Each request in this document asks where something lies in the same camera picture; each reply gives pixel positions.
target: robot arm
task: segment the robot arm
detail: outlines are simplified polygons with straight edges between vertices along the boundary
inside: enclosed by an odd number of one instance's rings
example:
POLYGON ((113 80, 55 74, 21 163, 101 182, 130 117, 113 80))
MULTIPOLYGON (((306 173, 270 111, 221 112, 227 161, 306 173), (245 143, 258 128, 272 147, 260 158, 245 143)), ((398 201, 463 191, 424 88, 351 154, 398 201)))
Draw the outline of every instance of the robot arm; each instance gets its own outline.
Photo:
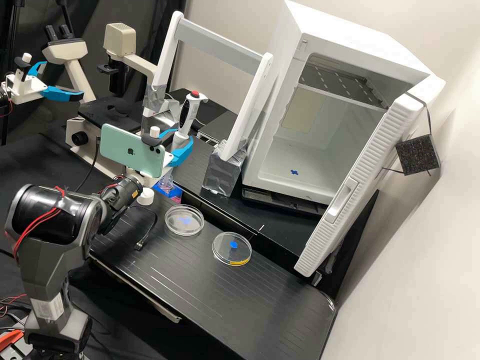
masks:
POLYGON ((116 179, 100 195, 25 185, 10 205, 5 233, 21 241, 15 255, 33 308, 24 335, 36 352, 32 359, 43 359, 40 354, 81 359, 91 320, 71 304, 68 272, 84 264, 93 237, 108 233, 142 193, 138 180, 116 179), (41 217, 52 209, 55 216, 41 217))

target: microscope focus knob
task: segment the microscope focus knob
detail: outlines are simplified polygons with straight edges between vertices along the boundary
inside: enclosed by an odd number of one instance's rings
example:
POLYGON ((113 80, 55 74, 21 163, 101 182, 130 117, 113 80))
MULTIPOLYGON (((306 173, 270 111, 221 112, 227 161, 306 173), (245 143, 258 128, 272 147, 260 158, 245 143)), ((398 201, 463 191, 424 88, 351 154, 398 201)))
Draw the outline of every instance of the microscope focus knob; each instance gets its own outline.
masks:
POLYGON ((85 145, 89 142, 89 136, 85 131, 78 131, 71 135, 71 141, 76 146, 85 145))

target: white cap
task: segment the white cap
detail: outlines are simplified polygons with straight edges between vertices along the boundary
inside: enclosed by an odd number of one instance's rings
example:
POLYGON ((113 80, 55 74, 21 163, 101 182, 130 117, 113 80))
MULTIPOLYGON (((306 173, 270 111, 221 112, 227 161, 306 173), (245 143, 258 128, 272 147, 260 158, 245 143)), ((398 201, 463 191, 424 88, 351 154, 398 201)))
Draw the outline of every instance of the white cap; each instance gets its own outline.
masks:
POLYGON ((26 63, 30 63, 30 61, 32 61, 32 55, 30 55, 28 52, 24 52, 21 59, 26 63))
POLYGON ((154 202, 155 191, 153 191, 149 187, 144 187, 143 191, 141 192, 140 196, 136 198, 136 201, 140 205, 151 205, 154 202))
POLYGON ((158 138, 160 135, 160 128, 158 126, 150 127, 150 137, 151 138, 158 138))

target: white metal frame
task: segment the white metal frame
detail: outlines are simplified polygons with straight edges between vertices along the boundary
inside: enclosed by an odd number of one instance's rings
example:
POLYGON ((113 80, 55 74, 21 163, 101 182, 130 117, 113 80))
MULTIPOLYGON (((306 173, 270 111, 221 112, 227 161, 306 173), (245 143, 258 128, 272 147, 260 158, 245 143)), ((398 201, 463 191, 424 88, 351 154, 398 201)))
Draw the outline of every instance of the white metal frame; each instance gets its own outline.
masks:
MULTIPOLYGON (((259 111, 253 111, 254 107, 260 107, 261 109, 265 104, 266 98, 263 103, 259 103, 258 96, 266 85, 273 55, 269 52, 260 55, 185 19, 183 13, 176 11, 171 17, 165 42, 158 59, 158 65, 151 84, 152 91, 165 91, 179 41, 192 45, 225 63, 253 75, 253 80, 245 100, 221 154, 222 160, 228 160, 237 152, 241 138, 249 136, 252 127, 257 121, 259 111)), ((143 109, 143 116, 145 117, 151 117, 157 113, 147 107, 143 109)))

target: open door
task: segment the open door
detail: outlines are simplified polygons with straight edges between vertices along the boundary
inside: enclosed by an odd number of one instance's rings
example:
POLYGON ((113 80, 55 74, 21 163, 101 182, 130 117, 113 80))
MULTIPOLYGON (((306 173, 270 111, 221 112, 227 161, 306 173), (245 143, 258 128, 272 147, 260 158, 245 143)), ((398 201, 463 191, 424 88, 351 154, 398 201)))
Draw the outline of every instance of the open door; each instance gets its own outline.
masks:
MULTIPOLYGON (((408 92, 430 105, 444 85, 445 81, 431 74, 408 92)), ((423 104, 407 94, 399 96, 383 114, 311 234, 295 270, 309 277, 335 250, 376 190, 395 145, 419 116, 426 116, 423 104)))

